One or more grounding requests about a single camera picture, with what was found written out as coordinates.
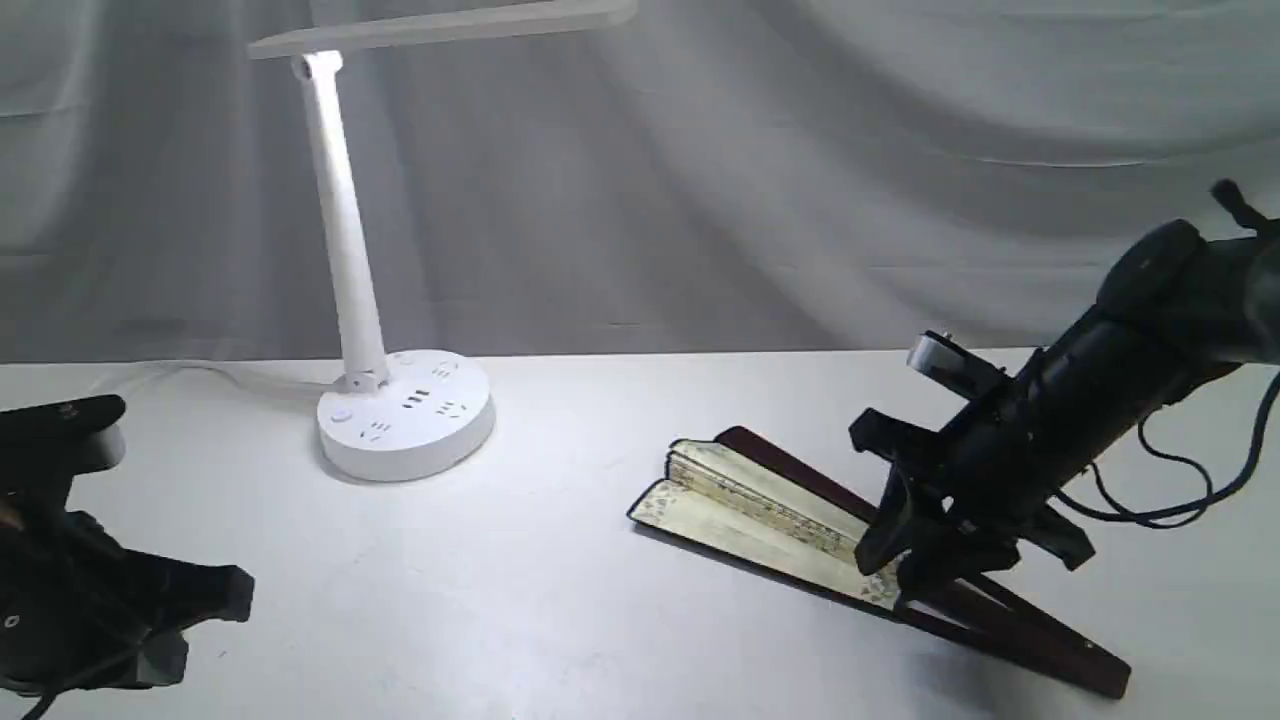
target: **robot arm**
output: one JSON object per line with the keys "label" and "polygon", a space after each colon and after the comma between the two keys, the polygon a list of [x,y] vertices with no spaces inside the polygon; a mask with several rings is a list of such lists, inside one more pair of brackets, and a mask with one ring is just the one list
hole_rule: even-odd
{"label": "robot arm", "polygon": [[892,464],[856,550],[863,573],[906,552],[899,582],[924,592],[1012,568],[1018,539],[1074,570],[1093,546],[1047,501],[1151,413],[1244,363],[1280,364],[1280,223],[1229,181],[1213,195],[1254,234],[1206,242],[1185,220],[1156,228],[1012,378],[950,338],[922,337],[909,364],[969,404],[938,432],[876,410],[850,427],[855,450]]}

